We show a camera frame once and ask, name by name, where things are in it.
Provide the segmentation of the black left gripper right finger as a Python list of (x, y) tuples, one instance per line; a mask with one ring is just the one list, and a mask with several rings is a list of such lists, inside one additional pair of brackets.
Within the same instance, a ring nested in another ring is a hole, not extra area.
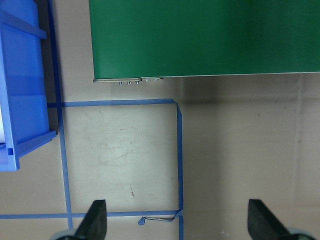
[(293, 240), (287, 228), (260, 199), (250, 199), (247, 230), (252, 240)]

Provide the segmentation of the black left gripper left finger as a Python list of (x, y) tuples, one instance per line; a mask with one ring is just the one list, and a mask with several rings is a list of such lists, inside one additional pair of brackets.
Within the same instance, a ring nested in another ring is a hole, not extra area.
[(76, 230), (77, 240), (104, 240), (107, 234), (106, 201), (94, 200)]

